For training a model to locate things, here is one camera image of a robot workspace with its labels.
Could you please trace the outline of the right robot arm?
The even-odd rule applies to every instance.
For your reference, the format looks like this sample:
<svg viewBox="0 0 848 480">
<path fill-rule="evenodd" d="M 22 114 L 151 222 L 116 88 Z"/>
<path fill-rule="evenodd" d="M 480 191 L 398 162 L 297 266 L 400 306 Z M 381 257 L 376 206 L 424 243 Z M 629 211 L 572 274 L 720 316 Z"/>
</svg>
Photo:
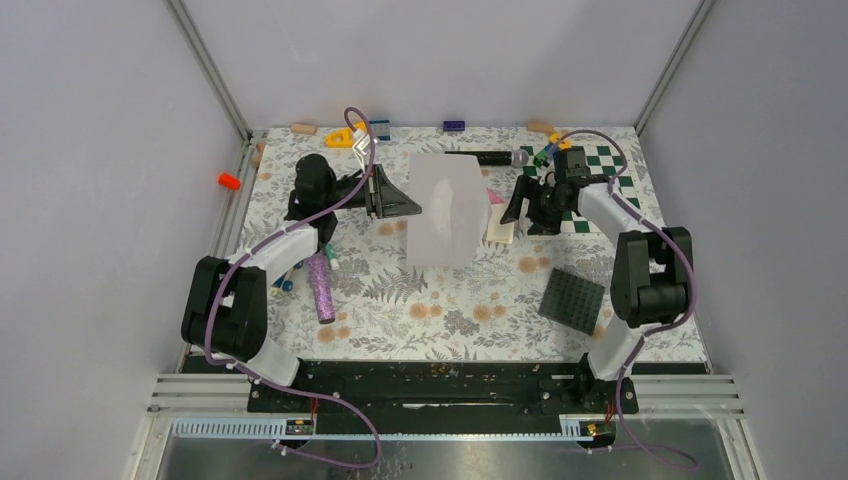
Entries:
<svg viewBox="0 0 848 480">
<path fill-rule="evenodd" d="M 566 212 L 588 219 L 615 247 L 609 293 L 615 318 L 586 355 L 589 375 L 573 386 L 575 402 L 597 412 L 613 398 L 645 340 L 686 321 L 695 303 L 692 238 L 660 227 L 618 190 L 619 176 L 594 174 L 579 146 L 554 152 L 545 167 L 517 177 L 500 221 L 525 217 L 530 236 L 560 233 Z"/>
</svg>

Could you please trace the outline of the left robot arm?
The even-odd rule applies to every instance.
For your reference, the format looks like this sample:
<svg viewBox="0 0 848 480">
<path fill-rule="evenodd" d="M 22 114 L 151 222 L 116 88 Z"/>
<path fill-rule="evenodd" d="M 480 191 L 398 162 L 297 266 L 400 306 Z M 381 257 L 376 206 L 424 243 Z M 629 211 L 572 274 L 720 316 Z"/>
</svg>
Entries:
<svg viewBox="0 0 848 480">
<path fill-rule="evenodd" d="M 217 364 L 243 365 L 252 376 L 273 382 L 272 398 L 288 411 L 307 404 L 311 387 L 297 375 L 299 358 L 268 333 L 268 291 L 331 241 L 336 209 L 362 209 L 378 219 L 422 211 L 379 164 L 337 177 L 324 156 L 306 155 L 296 163 L 282 227 L 228 258 L 199 260 L 187 298 L 182 339 Z"/>
</svg>

